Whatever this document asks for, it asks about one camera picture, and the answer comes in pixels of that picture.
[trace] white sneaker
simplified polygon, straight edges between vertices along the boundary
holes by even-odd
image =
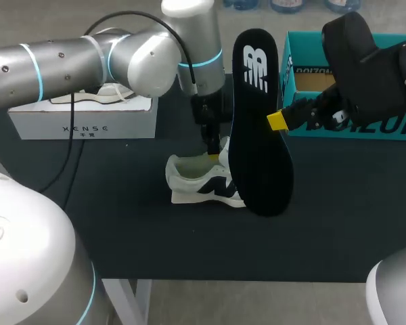
[[[100,104],[114,104],[125,102],[135,97],[135,93],[118,83],[106,83],[97,93],[86,93],[84,90],[75,93],[75,102],[82,102],[84,100],[91,100]],[[69,104],[70,95],[52,98],[52,104]]]
[[[229,169],[230,138],[221,140],[223,150],[218,159],[207,153],[197,157],[172,155],[165,168],[165,177],[175,204],[199,203],[208,200],[224,202],[233,208],[245,207]]]

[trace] gray floor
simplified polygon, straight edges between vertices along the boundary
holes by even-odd
[[[371,325],[364,284],[155,281],[148,325]]]
[[[123,9],[159,16],[160,0],[0,0],[0,46],[78,37],[94,20]],[[406,33],[406,0],[364,0],[360,12],[374,32]],[[220,10],[226,71],[243,30],[268,30],[281,53],[288,30],[321,30],[336,17],[323,0],[309,0],[293,16]],[[124,17],[105,26],[137,31],[148,24]],[[368,325],[364,290],[363,284],[155,281],[150,325]]]

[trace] black insole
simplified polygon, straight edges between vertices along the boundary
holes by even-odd
[[[243,32],[233,48],[229,165],[246,206],[267,217],[286,209],[293,190],[292,159],[281,133],[267,120],[277,108],[278,79],[273,37],[262,29]]]

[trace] black table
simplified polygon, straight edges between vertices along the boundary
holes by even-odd
[[[281,217],[220,203],[172,205],[167,158],[204,151],[175,86],[160,99],[156,139],[85,142],[66,212],[103,278],[364,282],[406,246],[406,142],[286,141],[295,184]],[[58,203],[75,152],[47,193]],[[18,181],[40,187],[65,153],[65,141],[19,140],[0,113],[0,161]]]

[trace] shoe sole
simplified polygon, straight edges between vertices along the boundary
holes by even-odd
[[[201,193],[171,193],[171,202],[173,204],[192,204],[201,203],[206,201],[219,201],[225,203],[232,208],[244,208],[245,203],[241,200],[233,200],[224,196],[217,196],[215,194],[201,194]]]
[[[249,79],[249,72],[256,67],[244,60],[247,51],[254,53],[245,60],[251,58],[257,63],[260,58],[260,63],[266,64],[267,75],[260,82]],[[231,177],[250,211],[266,217],[279,215],[292,197],[294,171],[282,134],[272,131],[267,120],[267,115],[276,111],[278,96],[278,50],[273,37],[261,29],[239,35],[233,47],[232,68]]]
[[[133,91],[126,92],[122,96],[126,100],[137,97],[137,95]],[[52,98],[49,101],[52,104],[69,104],[70,95]],[[102,105],[115,104],[115,103],[122,102],[122,100],[117,95],[99,96],[99,95],[95,95],[94,93],[75,93],[75,102],[76,103],[84,102],[84,101],[97,102]]]

